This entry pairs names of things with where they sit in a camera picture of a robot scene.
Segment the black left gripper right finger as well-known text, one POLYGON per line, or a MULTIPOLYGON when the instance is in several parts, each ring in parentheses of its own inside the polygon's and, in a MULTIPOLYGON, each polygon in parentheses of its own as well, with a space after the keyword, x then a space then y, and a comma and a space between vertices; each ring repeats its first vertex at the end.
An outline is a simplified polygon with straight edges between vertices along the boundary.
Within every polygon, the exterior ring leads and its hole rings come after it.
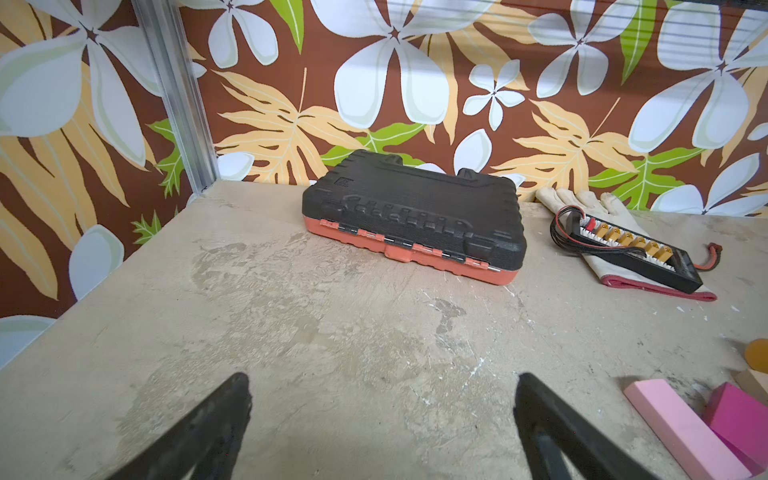
POLYGON ((533 479, 569 479, 567 462, 586 479, 652 479, 543 381, 519 376, 514 420, 533 479))

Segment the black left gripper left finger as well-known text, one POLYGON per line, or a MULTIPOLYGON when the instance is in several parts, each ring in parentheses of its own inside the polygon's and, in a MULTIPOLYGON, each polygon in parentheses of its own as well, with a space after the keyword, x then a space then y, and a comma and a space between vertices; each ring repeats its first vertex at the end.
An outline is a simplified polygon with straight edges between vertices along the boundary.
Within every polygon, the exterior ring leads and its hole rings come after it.
POLYGON ((249 378, 236 372, 112 479, 230 479, 250 421, 249 378))

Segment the yellow cylinder block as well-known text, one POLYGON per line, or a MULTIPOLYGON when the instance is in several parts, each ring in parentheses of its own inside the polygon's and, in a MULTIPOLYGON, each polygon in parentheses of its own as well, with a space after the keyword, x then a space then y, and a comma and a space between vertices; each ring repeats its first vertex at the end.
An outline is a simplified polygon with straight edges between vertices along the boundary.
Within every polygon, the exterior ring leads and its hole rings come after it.
POLYGON ((760 338, 750 342, 744 353, 744 358, 751 370, 768 373, 768 339, 760 338))

